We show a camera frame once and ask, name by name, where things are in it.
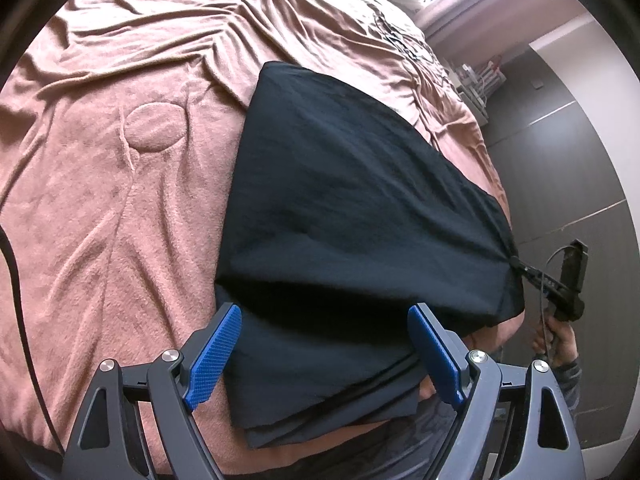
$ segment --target blue gripper pad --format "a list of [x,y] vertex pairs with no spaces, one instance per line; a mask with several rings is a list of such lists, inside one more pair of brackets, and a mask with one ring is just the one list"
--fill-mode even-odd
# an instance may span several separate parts
[[422,364],[433,381],[442,402],[459,410],[465,403],[462,379],[451,355],[417,306],[412,306],[407,314],[409,338],[418,352]]
[[189,376],[189,389],[184,402],[191,411],[198,404],[209,400],[213,388],[222,374],[242,328],[242,314],[237,305],[232,306],[218,329],[213,333],[202,353],[196,359]]

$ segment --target bed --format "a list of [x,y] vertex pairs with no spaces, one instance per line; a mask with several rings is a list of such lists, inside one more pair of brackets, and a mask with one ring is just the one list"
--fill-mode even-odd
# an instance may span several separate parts
[[[0,94],[0,222],[64,441],[103,359],[149,362],[211,318],[244,114],[269,60],[334,76],[388,105],[508,217],[473,115],[421,31],[386,0],[70,0]],[[0,324],[0,418],[53,448],[0,273],[9,320]],[[249,450],[230,424],[223,382],[195,416],[228,474],[288,465],[370,429]],[[149,408],[143,420],[166,471]]]

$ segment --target person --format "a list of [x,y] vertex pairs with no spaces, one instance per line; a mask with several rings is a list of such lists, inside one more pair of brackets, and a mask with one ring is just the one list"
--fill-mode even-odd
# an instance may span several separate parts
[[[578,360],[574,328],[567,321],[557,320],[548,310],[545,312],[545,324],[548,348],[551,348],[554,338],[558,340],[549,365],[575,422],[575,410],[580,402],[582,367]],[[531,348],[536,354],[545,353],[544,341],[542,320],[539,320],[531,342]]]

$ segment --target person's arm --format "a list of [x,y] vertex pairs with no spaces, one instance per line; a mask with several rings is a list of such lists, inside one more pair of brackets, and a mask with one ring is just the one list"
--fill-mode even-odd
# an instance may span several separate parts
[[[462,338],[469,350],[483,350],[487,353],[496,351],[504,345],[520,328],[524,320],[524,312],[496,326],[484,327]],[[429,377],[420,383],[420,400],[428,399],[436,393]]]
[[[554,337],[558,338],[556,352],[552,355],[551,369],[558,381],[566,405],[572,416],[580,402],[580,377],[582,368],[578,362],[578,345],[575,340],[574,329],[569,322],[558,321],[548,312],[545,314],[546,340],[549,348]],[[545,353],[542,320],[536,327],[531,348],[537,354]]]

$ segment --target thin wire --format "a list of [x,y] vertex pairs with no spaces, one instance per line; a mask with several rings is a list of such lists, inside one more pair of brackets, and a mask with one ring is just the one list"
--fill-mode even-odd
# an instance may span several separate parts
[[27,339],[27,331],[24,326],[24,315],[22,313],[22,299],[20,297],[20,276],[18,275],[18,263],[15,261],[14,250],[11,247],[9,238],[6,236],[6,233],[4,232],[4,229],[2,229],[2,226],[0,226],[0,250],[2,251],[2,256],[4,256],[4,260],[6,261],[6,266],[9,268],[11,291],[14,296],[15,320],[18,323],[18,332],[20,333],[20,342],[22,343],[22,352],[24,353],[24,360],[27,361],[27,370],[29,371],[31,384],[33,385],[33,389],[36,393],[36,397],[38,398],[38,403],[40,405],[40,410],[42,411],[44,420],[47,423],[49,431],[51,432],[51,436],[56,443],[56,447],[58,448],[60,455],[64,456],[65,448],[62,446],[62,442],[60,441],[60,438],[56,433],[56,428],[53,427],[53,422],[51,421],[51,417],[49,416],[49,410],[47,409],[47,405],[44,402],[44,397],[42,396],[40,384],[38,384],[36,370],[33,367],[33,359],[31,358],[31,351],[29,350],[29,340]]
[[550,359],[549,359],[549,346],[548,346],[548,343],[546,342],[545,310],[544,310],[543,304],[542,304],[543,303],[543,297],[544,297],[544,294],[545,294],[546,268],[551,263],[551,260],[553,260],[559,253],[561,253],[565,249],[577,250],[577,248],[572,246],[572,245],[565,245],[565,246],[560,247],[559,249],[555,250],[554,253],[551,256],[549,256],[549,259],[546,261],[545,266],[542,267],[542,276],[540,276],[540,321],[542,323],[542,339],[545,341],[546,362],[549,363],[549,364],[551,364],[551,362],[550,362]]

